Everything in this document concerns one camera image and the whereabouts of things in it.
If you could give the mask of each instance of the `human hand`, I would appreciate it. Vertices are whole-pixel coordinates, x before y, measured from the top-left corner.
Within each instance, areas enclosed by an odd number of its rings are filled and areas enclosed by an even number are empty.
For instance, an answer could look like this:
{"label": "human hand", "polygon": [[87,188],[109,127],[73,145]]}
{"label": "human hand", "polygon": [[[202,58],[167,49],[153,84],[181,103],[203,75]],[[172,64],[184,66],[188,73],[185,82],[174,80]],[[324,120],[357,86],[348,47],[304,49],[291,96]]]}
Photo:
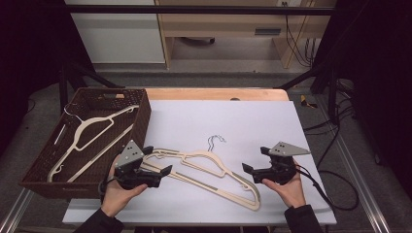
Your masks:
{"label": "human hand", "polygon": [[[119,157],[115,159],[112,167],[110,168],[109,177],[112,177],[115,174],[114,164],[116,164],[118,158]],[[109,182],[107,184],[105,197],[101,206],[102,211],[106,214],[106,216],[116,216],[133,197],[138,196],[147,187],[148,186],[146,184],[141,184],[133,189],[125,190],[120,186],[118,181],[113,180]]]}
{"label": "human hand", "polygon": [[298,208],[306,205],[302,180],[300,179],[300,174],[298,172],[296,172],[294,177],[284,185],[274,183],[269,179],[263,179],[261,182],[270,189],[276,191],[288,207]]}

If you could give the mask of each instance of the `clothes hanger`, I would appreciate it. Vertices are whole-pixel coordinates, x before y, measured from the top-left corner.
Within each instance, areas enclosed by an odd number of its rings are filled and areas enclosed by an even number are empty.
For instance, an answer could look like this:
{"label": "clothes hanger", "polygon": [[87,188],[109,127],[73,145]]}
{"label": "clothes hanger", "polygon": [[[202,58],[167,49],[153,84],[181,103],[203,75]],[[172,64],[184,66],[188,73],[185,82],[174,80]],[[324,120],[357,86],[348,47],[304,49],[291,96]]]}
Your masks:
{"label": "clothes hanger", "polygon": [[[174,171],[172,170],[170,172],[170,174],[168,175],[171,178],[183,181],[183,182],[187,182],[187,183],[191,183],[194,184],[196,186],[202,187],[206,190],[209,190],[215,194],[220,195],[221,197],[224,197],[230,201],[233,201],[239,205],[242,205],[248,209],[251,210],[257,210],[260,206],[260,194],[258,192],[258,188],[250,181],[248,181],[247,179],[239,176],[238,174],[230,171],[227,167],[224,166],[224,164],[222,163],[222,161],[219,159],[219,157],[217,155],[215,155],[214,153],[210,152],[210,151],[206,151],[206,150],[197,150],[195,152],[192,153],[183,153],[183,152],[179,152],[176,150],[167,150],[167,149],[155,149],[151,154],[146,155],[143,158],[143,162],[141,167],[144,169],[147,169],[149,171],[153,171],[153,172],[159,172],[163,166],[162,165],[158,165],[155,162],[153,162],[152,160],[150,160],[150,158],[164,158],[164,157],[174,157],[174,158],[180,158],[181,159],[181,163],[183,165],[189,166],[193,169],[197,169],[199,171],[203,171],[209,174],[212,174],[216,177],[219,178],[223,178],[224,176],[228,175],[230,177],[232,177],[233,179],[235,179],[236,181],[238,181],[239,183],[242,184],[243,188],[245,189],[245,191],[251,191],[254,195],[254,200],[250,200],[247,199],[245,197],[236,195],[234,193],[231,193],[229,191],[214,187],[212,185],[203,183],[201,181],[198,181],[196,179],[191,178],[188,175],[182,174],[180,172]],[[211,161],[213,161],[220,169],[220,172],[216,172],[213,171],[211,169],[208,169],[206,167],[203,167],[199,164],[193,163],[188,161],[189,158],[193,158],[193,157],[205,157],[207,159],[210,159]]]}
{"label": "clothes hanger", "polygon": [[131,131],[133,128],[133,124],[128,126],[119,136],[113,140],[110,144],[108,144],[103,150],[97,153],[85,166],[82,167],[73,177],[71,177],[67,182],[71,183],[75,179],[77,179],[85,170],[87,170],[97,159],[99,159],[108,149],[110,149],[115,143],[117,143],[122,137],[124,137],[128,132]]}
{"label": "clothes hanger", "polygon": [[[131,105],[127,108],[124,108],[114,114],[111,114],[109,116],[105,116],[105,117],[93,117],[93,118],[89,118],[87,120],[81,120],[78,116],[75,115],[71,115],[69,113],[67,113],[67,111],[65,110],[66,114],[70,115],[70,116],[74,116],[77,117],[80,121],[81,124],[79,125],[79,127],[76,129],[75,135],[74,135],[74,139],[73,139],[73,143],[72,145],[69,147],[69,149],[60,157],[60,159],[54,164],[54,166],[51,168],[49,174],[48,174],[48,179],[47,182],[48,183],[52,183],[52,177],[61,172],[62,169],[62,163],[64,162],[64,160],[69,156],[69,154],[73,151],[73,150],[77,150],[77,151],[82,151],[84,150],[86,147],[88,147],[91,143],[93,143],[97,138],[99,138],[104,132],[106,132],[110,127],[112,127],[115,122],[113,121],[114,117],[117,117],[121,114],[124,113],[132,113],[134,111],[134,109],[138,109],[139,105]],[[110,124],[103,129],[100,133],[98,133],[93,139],[91,139],[88,143],[86,143],[84,146],[82,146],[81,148],[77,147],[77,144],[79,143],[79,139],[80,136],[82,135],[83,131],[90,126],[93,123],[96,122],[101,122],[101,121],[105,121],[105,120],[109,120]]]}

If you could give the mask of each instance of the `white table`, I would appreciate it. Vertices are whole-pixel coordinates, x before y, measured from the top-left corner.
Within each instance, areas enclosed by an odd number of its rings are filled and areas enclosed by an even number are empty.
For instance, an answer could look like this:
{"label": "white table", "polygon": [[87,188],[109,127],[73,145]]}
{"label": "white table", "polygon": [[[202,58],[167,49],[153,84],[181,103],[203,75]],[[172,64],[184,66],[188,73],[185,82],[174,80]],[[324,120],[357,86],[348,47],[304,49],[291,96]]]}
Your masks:
{"label": "white table", "polygon": [[[293,102],[290,101],[187,101],[151,100],[152,116],[145,146],[191,152],[207,150],[208,138],[221,135],[226,143],[215,140],[217,154],[231,171],[247,178],[241,163],[268,168],[269,157],[260,147],[271,148],[279,141],[309,149]],[[294,159],[305,167],[323,187],[312,155]],[[182,169],[176,161],[174,169]],[[242,193],[230,179],[207,180],[226,190]],[[336,219],[311,182],[302,177],[306,201],[311,204],[320,224],[335,224]],[[263,184],[257,188],[261,205],[251,211],[214,193],[168,177],[159,188],[150,188],[121,211],[117,218],[126,225],[281,225],[285,224],[285,204]],[[73,199],[63,222],[81,224],[100,207],[99,200]]]}

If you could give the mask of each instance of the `brown basket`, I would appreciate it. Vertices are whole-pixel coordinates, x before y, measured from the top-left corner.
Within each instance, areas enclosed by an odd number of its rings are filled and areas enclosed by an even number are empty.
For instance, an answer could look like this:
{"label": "brown basket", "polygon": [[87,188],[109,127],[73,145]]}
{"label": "brown basket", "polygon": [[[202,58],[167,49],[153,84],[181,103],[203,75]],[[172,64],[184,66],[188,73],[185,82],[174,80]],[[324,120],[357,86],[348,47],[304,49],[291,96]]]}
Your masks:
{"label": "brown basket", "polygon": [[[139,108],[131,113],[115,116],[113,126],[93,143],[81,151],[72,150],[64,160],[61,172],[53,176],[52,183],[47,182],[54,164],[73,144],[76,129],[81,124],[78,117],[81,120],[107,117],[130,105],[139,105]],[[134,140],[139,147],[144,146],[152,111],[146,90],[79,88],[66,110],[68,114],[61,116],[46,145],[19,184],[46,198],[98,198],[98,184],[104,179],[113,158],[130,140]],[[78,148],[84,146],[109,124],[110,121],[105,120],[85,128],[77,144]],[[72,183],[67,182],[131,124],[133,128],[129,133],[119,139],[76,180]]]}

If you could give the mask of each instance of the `sleeve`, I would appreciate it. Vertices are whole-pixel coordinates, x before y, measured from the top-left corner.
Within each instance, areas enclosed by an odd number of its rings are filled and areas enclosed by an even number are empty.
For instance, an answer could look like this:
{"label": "sleeve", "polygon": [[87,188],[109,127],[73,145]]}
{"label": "sleeve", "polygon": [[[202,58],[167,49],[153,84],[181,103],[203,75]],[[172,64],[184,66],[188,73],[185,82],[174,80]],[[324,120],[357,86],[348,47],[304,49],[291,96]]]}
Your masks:
{"label": "sleeve", "polygon": [[316,219],[310,205],[299,208],[290,207],[285,211],[285,218],[291,233],[322,233],[321,225]]}
{"label": "sleeve", "polygon": [[109,216],[99,209],[92,216],[90,216],[74,233],[121,233],[123,224]]}

